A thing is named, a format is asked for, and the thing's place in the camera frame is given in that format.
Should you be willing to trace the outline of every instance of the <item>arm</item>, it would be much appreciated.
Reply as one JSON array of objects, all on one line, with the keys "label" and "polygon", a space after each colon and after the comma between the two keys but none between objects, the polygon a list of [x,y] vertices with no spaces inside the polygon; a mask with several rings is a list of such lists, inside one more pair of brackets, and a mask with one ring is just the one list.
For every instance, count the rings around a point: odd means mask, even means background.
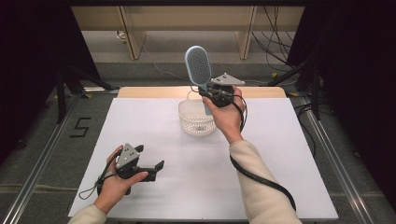
[{"label": "arm", "polygon": [[[122,146],[116,148],[116,150],[107,158],[107,162],[120,150]],[[107,169],[108,172],[116,173],[116,161],[112,161]],[[103,184],[102,191],[98,195],[97,199],[90,206],[80,210],[76,213],[69,224],[77,223],[105,223],[106,215],[110,210],[122,199],[126,190],[133,184],[143,180],[149,173],[141,172],[129,179],[122,179],[117,175],[113,175],[107,178]]]},{"label": "arm", "polygon": [[[234,95],[242,96],[239,89],[236,87],[233,89]],[[271,171],[263,162],[259,151],[248,141],[245,141],[240,133],[240,114],[234,105],[218,108],[209,99],[204,97],[203,100],[204,104],[211,110],[217,127],[229,142],[231,156],[251,173],[276,182]],[[234,102],[239,105],[242,111],[245,110],[245,106],[239,97],[234,97]],[[237,172],[237,175],[245,211],[250,223],[301,223],[286,195],[247,178],[239,172]]]}]

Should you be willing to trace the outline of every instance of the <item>hand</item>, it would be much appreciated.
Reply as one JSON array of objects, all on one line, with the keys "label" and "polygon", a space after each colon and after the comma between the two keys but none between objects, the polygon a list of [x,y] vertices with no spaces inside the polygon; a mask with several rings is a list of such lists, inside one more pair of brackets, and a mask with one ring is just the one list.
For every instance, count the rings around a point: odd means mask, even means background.
[{"label": "hand", "polygon": [[[245,111],[245,105],[241,98],[241,90],[237,87],[233,87],[233,95],[238,95],[233,98],[233,101],[241,108],[242,111]],[[217,107],[213,105],[212,101],[207,97],[203,97],[203,101],[212,112],[216,126],[221,130],[230,144],[243,140],[240,132],[241,115],[234,105]]]},{"label": "hand", "polygon": [[[123,146],[117,147],[116,150],[107,158],[107,162],[109,162],[111,158],[122,149]],[[114,174],[116,173],[116,160],[113,160],[110,163],[107,172],[110,171]],[[117,175],[107,178],[102,186],[101,193],[93,204],[107,214],[114,205],[122,199],[129,187],[143,180],[148,174],[148,172],[141,172],[128,179],[122,179]]]}]

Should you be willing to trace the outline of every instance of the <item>white sleeve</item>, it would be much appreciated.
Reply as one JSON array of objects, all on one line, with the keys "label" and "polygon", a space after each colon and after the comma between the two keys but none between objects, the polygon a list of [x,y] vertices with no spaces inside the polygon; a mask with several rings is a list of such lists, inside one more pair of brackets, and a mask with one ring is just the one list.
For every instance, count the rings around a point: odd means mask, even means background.
[{"label": "white sleeve", "polygon": [[95,205],[91,204],[78,211],[68,224],[103,224],[106,222],[107,216]]},{"label": "white sleeve", "polygon": [[[245,170],[277,183],[257,148],[248,141],[242,140],[231,144],[230,153]],[[284,193],[256,182],[239,172],[237,175],[250,224],[302,223]]]}]

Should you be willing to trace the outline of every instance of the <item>transparent basket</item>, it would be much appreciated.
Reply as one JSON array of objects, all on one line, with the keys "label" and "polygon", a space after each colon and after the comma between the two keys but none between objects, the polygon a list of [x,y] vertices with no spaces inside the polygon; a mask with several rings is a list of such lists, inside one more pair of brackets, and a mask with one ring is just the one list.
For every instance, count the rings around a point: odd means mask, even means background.
[{"label": "transparent basket", "polygon": [[213,116],[205,113],[202,100],[183,100],[178,103],[178,116],[184,132],[193,136],[206,136],[217,127]]}]

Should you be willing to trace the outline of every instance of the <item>white table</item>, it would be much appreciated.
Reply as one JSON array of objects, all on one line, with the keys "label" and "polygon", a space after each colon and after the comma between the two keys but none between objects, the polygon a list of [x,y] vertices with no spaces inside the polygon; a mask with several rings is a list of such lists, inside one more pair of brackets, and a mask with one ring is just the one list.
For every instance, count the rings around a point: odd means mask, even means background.
[{"label": "white table", "polygon": [[[92,154],[78,193],[92,187],[107,156],[119,145],[144,145],[138,165],[165,160],[155,182],[138,183],[108,214],[109,218],[146,221],[244,221],[236,171],[228,143],[216,130],[206,137],[184,133],[178,102],[183,98],[117,98]],[[338,216],[287,98],[246,99],[244,137],[260,151],[278,182],[293,195],[301,220]],[[78,196],[69,216],[93,203]]]}]

